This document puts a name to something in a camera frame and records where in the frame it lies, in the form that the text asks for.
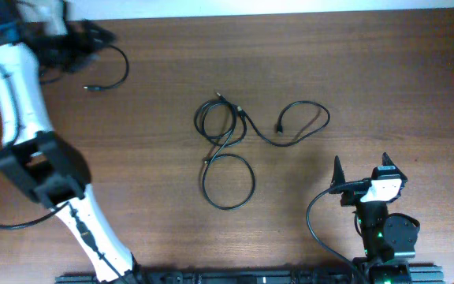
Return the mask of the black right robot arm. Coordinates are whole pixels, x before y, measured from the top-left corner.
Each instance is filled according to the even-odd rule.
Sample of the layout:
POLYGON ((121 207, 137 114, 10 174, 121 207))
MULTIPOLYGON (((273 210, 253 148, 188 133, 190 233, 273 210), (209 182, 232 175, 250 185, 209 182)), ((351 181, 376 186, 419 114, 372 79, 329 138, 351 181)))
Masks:
POLYGON ((332 193, 341 195, 341 206, 355 208, 355 228, 366 256, 353 263, 369 283, 412 282, 407 261, 415 257, 420 223, 388 210, 406 183, 407 176, 387 153, 369 177, 358 181, 347 181, 340 159, 334 158, 332 193))

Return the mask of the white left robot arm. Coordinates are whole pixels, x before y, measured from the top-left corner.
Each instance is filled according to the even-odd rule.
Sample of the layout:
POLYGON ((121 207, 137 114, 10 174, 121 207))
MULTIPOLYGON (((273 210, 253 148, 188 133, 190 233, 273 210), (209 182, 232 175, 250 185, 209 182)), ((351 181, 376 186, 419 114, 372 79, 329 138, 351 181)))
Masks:
POLYGON ((65 1, 40 6, 44 29, 30 29, 16 1, 0 1, 0 171, 30 201, 60 219, 91 261, 92 276, 62 276, 62 283, 141 283, 131 251, 117 238, 96 202, 91 172, 81 153, 52 126, 40 73, 74 73, 114 34, 91 21, 76 31, 65 1))

